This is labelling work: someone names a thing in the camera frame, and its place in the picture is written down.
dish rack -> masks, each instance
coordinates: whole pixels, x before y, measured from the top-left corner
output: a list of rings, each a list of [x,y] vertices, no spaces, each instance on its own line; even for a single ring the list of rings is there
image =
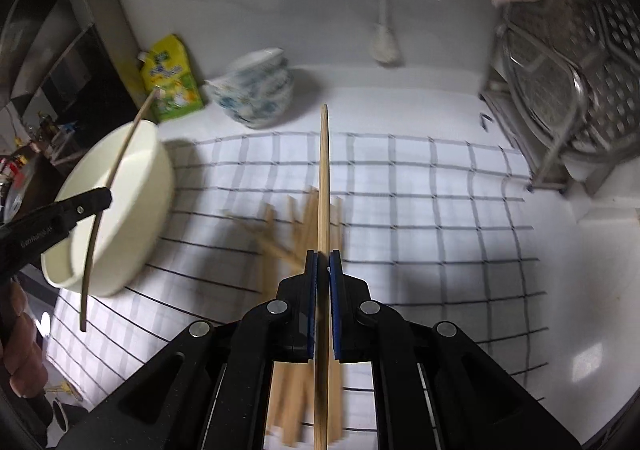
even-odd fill
[[[564,191],[587,171],[593,195],[640,153],[638,14],[628,0],[508,4],[480,96],[529,162],[530,189]]]

white scrub brush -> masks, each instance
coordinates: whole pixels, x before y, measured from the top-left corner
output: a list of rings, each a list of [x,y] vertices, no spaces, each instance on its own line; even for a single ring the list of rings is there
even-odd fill
[[[388,22],[389,0],[378,0],[378,25],[369,47],[369,54],[383,65],[398,65],[401,62],[400,48]]]

wooden chopstick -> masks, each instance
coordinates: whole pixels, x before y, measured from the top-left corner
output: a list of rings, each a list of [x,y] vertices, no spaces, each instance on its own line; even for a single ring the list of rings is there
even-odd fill
[[[266,226],[264,227],[264,238],[273,241],[275,210],[273,206],[266,205],[264,212]],[[262,293],[260,293],[260,303],[276,298],[278,292],[278,278],[276,276],[276,258],[271,255],[268,249],[262,249],[260,258],[262,266]]]
[[[331,205],[331,249],[342,253],[342,200],[334,197]],[[334,358],[332,343],[329,345],[329,392],[328,392],[328,427],[327,441],[332,444],[342,439],[342,367]]]
[[[145,102],[138,110],[135,119],[133,120],[133,125],[130,126],[129,131],[124,138],[122,146],[120,146],[120,150],[118,155],[116,156],[116,160],[111,165],[111,171],[109,172],[109,177],[107,178],[107,182],[104,186],[111,190],[113,186],[113,181],[116,178],[116,173],[118,172],[118,168],[120,167],[120,163],[122,163],[122,159],[124,158],[124,154],[127,151],[127,147],[129,143],[131,143],[131,139],[133,134],[136,132],[136,128],[140,121],[142,120],[142,116],[146,113],[146,110],[151,106],[151,103],[156,99],[156,93],[158,89],[154,88],[148,96],[146,96]],[[94,224],[91,227],[91,234],[89,235],[89,244],[86,248],[86,257],[84,259],[84,272],[82,273],[82,289],[80,294],[80,330],[85,333],[86,332],[86,301],[87,295],[89,294],[89,278],[91,276],[91,270],[94,266],[94,250],[95,250],[95,241],[98,238],[98,229],[100,228],[100,221],[102,220],[102,212],[99,211],[95,214]]]
[[[314,450],[326,450],[329,382],[329,116],[322,105],[318,190],[318,287],[316,290],[316,351],[314,374]]]
[[[296,242],[297,255],[304,258],[308,248],[318,244],[318,190],[308,191],[302,235]],[[313,364],[286,364],[289,373],[282,413],[282,443],[294,446],[300,434],[300,423],[305,415],[305,382],[313,374]]]
[[[226,216],[229,217],[230,219],[235,220],[238,223],[238,225],[242,227],[242,229],[245,229],[249,233],[251,233],[255,237],[255,240],[257,240],[258,243],[260,244],[261,249],[270,252],[271,255],[273,256],[281,258],[282,260],[287,262],[291,267],[296,267],[298,268],[298,270],[303,271],[305,267],[304,262],[302,262],[302,260],[296,257],[288,249],[282,247],[274,240],[268,239],[265,236],[265,234],[259,229],[257,229],[256,227],[252,227],[252,226],[249,226],[248,224],[245,224],[244,221],[239,217],[235,217],[230,213],[227,213]]]
[[[296,239],[298,237],[300,223],[298,222],[298,212],[296,210],[298,204],[295,197],[287,195],[287,208],[289,209],[289,220],[291,221],[292,237]]]

metal screw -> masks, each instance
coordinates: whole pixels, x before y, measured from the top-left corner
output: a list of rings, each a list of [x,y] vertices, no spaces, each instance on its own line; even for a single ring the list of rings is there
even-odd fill
[[[195,322],[189,326],[189,334],[194,338],[200,338],[209,332],[207,322]]]
[[[279,315],[280,313],[284,313],[287,310],[287,303],[282,300],[271,300],[267,304],[267,311],[272,315]]]
[[[440,322],[436,327],[436,331],[441,336],[446,336],[447,338],[453,338],[458,332],[458,329],[456,329],[456,326],[453,325],[451,322]]]
[[[360,311],[366,315],[374,315],[380,311],[380,304],[373,302],[373,300],[367,300],[360,304]]]

bamboo stick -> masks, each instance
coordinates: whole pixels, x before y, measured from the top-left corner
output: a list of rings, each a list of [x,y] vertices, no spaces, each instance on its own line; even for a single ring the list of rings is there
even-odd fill
[[[273,206],[266,206],[264,218],[266,221],[263,233],[264,238],[265,240],[275,242],[273,240],[275,220],[275,210],[273,209]],[[278,292],[278,278],[276,276],[277,259],[273,256],[272,252],[263,248],[260,259],[262,266],[262,293],[260,294],[260,303],[262,303],[276,298],[276,293]]]
[[[306,409],[309,412],[309,417],[313,419],[314,417],[314,401],[316,400],[314,394],[314,364],[313,362],[308,363],[309,372],[306,374],[306,382],[305,382],[305,395],[306,395]]]
[[[288,198],[289,205],[289,218],[292,224],[296,224],[298,221],[296,212],[296,200],[293,197]],[[306,199],[306,206],[308,206],[308,194]],[[292,229],[291,240],[295,246],[299,244],[297,228]],[[294,256],[299,258],[300,253],[294,248]],[[299,270],[298,266],[290,264],[291,273],[296,273]],[[287,390],[290,388],[291,379],[291,366],[286,362],[275,362],[273,364],[273,373],[271,375],[271,389],[269,394],[269,406],[267,407],[267,422],[266,429],[268,432],[273,433],[273,429],[277,426],[282,427],[282,419],[284,417],[284,411],[286,409]]]
[[[320,176],[318,192],[318,288],[316,291],[316,351],[314,375],[314,450],[326,450],[329,381],[329,117],[324,104],[320,124]]]
[[[342,200],[334,198],[331,205],[331,249],[342,251]],[[342,367],[334,358],[333,332],[329,345],[328,443],[342,439]]]
[[[287,262],[291,267],[296,267],[299,269],[304,268],[304,262],[302,262],[302,260],[294,256],[292,252],[282,247],[274,240],[268,239],[264,235],[264,233],[259,229],[253,226],[249,226],[248,224],[245,224],[242,219],[240,219],[239,217],[235,217],[229,213],[226,216],[229,217],[230,219],[235,220],[238,223],[238,225],[242,227],[242,229],[245,229],[249,233],[251,233],[255,237],[255,240],[258,241],[258,244],[260,244],[261,249],[268,251],[273,256],[281,258],[282,260]]]
[[[308,248],[318,243],[318,191],[308,193],[302,223],[302,235],[296,242],[296,255],[303,258]],[[286,364],[289,373],[286,396],[282,412],[282,443],[294,446],[300,434],[300,423],[305,413],[305,381],[309,374],[309,364]]]
[[[298,204],[295,197],[293,197],[292,195],[287,195],[287,208],[289,208],[289,220],[291,221],[291,238],[294,239],[294,245],[295,239],[297,239],[298,232],[300,230],[297,207]]]
[[[133,134],[138,128],[140,121],[142,120],[142,116],[151,106],[151,103],[156,99],[156,93],[158,92],[157,88],[154,88],[148,96],[146,96],[145,102],[138,110],[135,119],[133,120],[133,125],[129,127],[129,131],[127,131],[127,135],[120,146],[120,150],[118,155],[116,155],[116,160],[111,165],[111,171],[109,172],[109,176],[107,177],[107,182],[104,184],[105,188],[111,190],[113,186],[113,181],[116,178],[116,173],[118,172],[118,168],[122,163],[122,159],[124,158],[124,154],[127,151],[127,147],[129,147],[129,143],[131,143],[131,139]],[[80,292],[80,330],[85,333],[86,332],[86,301],[87,296],[89,295],[89,279],[91,277],[91,270],[94,267],[94,250],[95,250],[95,242],[98,239],[98,229],[100,228],[100,222],[102,221],[102,212],[99,211],[95,214],[94,223],[91,227],[91,233],[89,234],[89,243],[86,248],[86,256],[84,258],[84,271],[82,272],[82,288]]]

